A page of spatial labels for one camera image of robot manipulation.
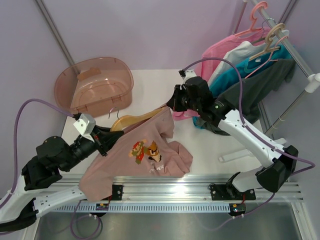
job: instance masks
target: translucent plastic basket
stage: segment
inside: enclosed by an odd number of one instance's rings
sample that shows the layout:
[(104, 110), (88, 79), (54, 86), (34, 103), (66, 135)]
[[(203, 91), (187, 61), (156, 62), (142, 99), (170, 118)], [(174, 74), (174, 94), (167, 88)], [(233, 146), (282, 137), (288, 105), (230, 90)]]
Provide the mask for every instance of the translucent plastic basket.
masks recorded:
[(56, 104), (72, 114), (98, 117), (132, 102), (134, 79), (128, 66), (114, 57), (79, 62), (64, 70), (54, 86)]

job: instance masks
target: pink t-shirt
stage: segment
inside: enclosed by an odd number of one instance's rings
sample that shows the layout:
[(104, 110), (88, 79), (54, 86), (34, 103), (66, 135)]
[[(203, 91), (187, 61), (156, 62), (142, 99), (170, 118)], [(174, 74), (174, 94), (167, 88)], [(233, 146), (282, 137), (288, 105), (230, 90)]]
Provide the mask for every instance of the pink t-shirt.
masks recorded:
[[(236, 37), (235, 35), (230, 35), (222, 39), (221, 41), (213, 44), (212, 46), (210, 46), (202, 54), (202, 58), (204, 59), (204, 58), (216, 57), (216, 58), (223, 59), (227, 52), (238, 47), (242, 42), (244, 41), (254, 42), (261, 37), (265, 37), (268, 34), (269, 30), (270, 30), (269, 28), (265, 29), (263, 34), (263, 29), (261, 29), (260, 31), (257, 31), (253, 35), (248, 37)], [(254, 46), (260, 45), (260, 44), (261, 42), (258, 42), (254, 44)], [(204, 80), (208, 82), (211, 75), (214, 73), (217, 66), (219, 65), (219, 63), (220, 61), (218, 60), (207, 60), (207, 61), (200, 62), (195, 69), (195, 73), (197, 76), (202, 77)], [(192, 110), (188, 110), (184, 112), (173, 112), (172, 116), (175, 121), (189, 119), (193, 116), (199, 117), (197, 112)]]
[(193, 160), (174, 135), (174, 121), (169, 107), (145, 122), (124, 129), (124, 135), (108, 151), (100, 154), (87, 168), (79, 189), (96, 202), (112, 194), (115, 176), (172, 176), (189, 173)]

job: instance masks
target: white table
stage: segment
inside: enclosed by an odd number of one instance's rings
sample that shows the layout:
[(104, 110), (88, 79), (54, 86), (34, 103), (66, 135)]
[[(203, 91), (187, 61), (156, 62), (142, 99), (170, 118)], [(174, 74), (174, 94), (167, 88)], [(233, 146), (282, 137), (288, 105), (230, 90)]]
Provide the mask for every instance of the white table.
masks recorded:
[[(132, 104), (119, 111), (119, 116), (142, 115), (154, 110), (166, 103), (174, 92), (174, 86), (182, 83), (178, 70), (133, 70), (134, 87), (132, 89)], [(111, 127), (117, 119), (117, 112), (96, 118), (96, 124), (102, 127)], [(72, 144), (79, 135), (73, 126), (74, 119), (68, 117), (62, 132), (62, 138)], [(234, 174), (236, 172), (249, 171), (261, 166), (253, 156), (242, 157), (231, 162), (221, 163), (218, 157), (234, 151), (245, 149), (232, 136), (221, 136), (204, 129), (198, 129), (193, 125), (192, 119), (174, 122), (173, 140), (183, 144), (193, 155), (191, 170), (188, 175), (215, 175)], [(260, 122), (254, 124), (261, 131)], [(62, 175), (81, 175), (98, 155), (95, 152), (87, 159), (75, 166), (70, 172), (62, 172)]]

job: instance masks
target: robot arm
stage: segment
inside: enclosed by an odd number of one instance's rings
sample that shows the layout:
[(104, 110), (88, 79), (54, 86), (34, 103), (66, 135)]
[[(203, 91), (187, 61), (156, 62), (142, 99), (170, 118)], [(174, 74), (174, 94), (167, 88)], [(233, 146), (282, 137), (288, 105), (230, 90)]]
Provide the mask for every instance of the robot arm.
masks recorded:
[[(242, 143), (262, 165), (262, 168), (237, 172), (229, 179), (226, 183), (226, 191), (231, 198), (241, 196), (245, 191), (254, 188), (264, 188), (276, 193), (295, 171), (297, 161), (274, 151), (253, 136), (242, 123), (236, 106), (232, 106), (224, 98), (214, 98), (207, 82), (196, 76), (193, 71), (187, 72), (187, 76), (183, 75), (184, 72), (180, 74), (185, 77), (184, 84), (175, 86), (167, 106), (176, 112), (184, 112), (188, 109), (196, 111), (204, 121), (219, 127)], [(245, 125), (276, 149), (294, 157), (298, 156), (298, 151), (293, 146), (285, 148), (274, 142), (246, 120)]]
[[(236, 138), (261, 162), (262, 168), (237, 172), (229, 179), (225, 186), (231, 199), (241, 197), (247, 190), (261, 187), (276, 193), (294, 172), (296, 161), (257, 140), (243, 126), (235, 106), (225, 99), (213, 98), (207, 82), (201, 77), (189, 75), (184, 80), (184, 84), (175, 86), (167, 106), (176, 112), (188, 109), (197, 111), (203, 120)], [(37, 156), (22, 169), (14, 193), (0, 209), (0, 232), (27, 228), (51, 210), (86, 198), (77, 186), (50, 195), (41, 195), (41, 192), (62, 178), (59, 170), (69, 172), (96, 150), (105, 156), (124, 132), (110, 132), (110, 128), (96, 126), (95, 120), (88, 114), (76, 115), (75, 119), (74, 126), (80, 135), (72, 145), (68, 145), (61, 137), (49, 137), (36, 148)], [(276, 148), (292, 156), (298, 155), (293, 146), (284, 148), (249, 122), (245, 121), (245, 124)], [(0, 204), (9, 194), (0, 200)]]
[(77, 186), (49, 195), (41, 192), (62, 178), (59, 171), (69, 172), (96, 150), (102, 156), (107, 155), (124, 132), (110, 132), (110, 128), (97, 126), (88, 114), (75, 115), (75, 119), (74, 126), (80, 135), (72, 145), (59, 136), (49, 137), (36, 148), (37, 156), (22, 169), (11, 198), (0, 209), (0, 232), (27, 228), (51, 210), (86, 198)]

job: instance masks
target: gray shirt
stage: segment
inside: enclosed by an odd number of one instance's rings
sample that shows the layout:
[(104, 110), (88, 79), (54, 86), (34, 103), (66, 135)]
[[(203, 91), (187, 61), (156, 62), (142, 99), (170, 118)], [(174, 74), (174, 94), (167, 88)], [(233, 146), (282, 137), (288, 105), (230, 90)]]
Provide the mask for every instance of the gray shirt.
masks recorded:
[[(296, 62), (292, 58), (279, 59), (272, 66), (257, 75), (242, 79), (242, 113), (250, 123), (253, 124), (260, 118), (258, 103), (264, 99), (271, 90), (277, 91), (284, 80), (287, 83), (291, 81), (295, 72), (295, 65)], [(236, 109), (239, 109), (239, 91), (240, 84), (236, 83), (220, 94), (218, 99), (224, 98)], [(202, 120), (200, 117), (198, 117), (195, 124), (215, 134), (229, 135), (218, 127)]]

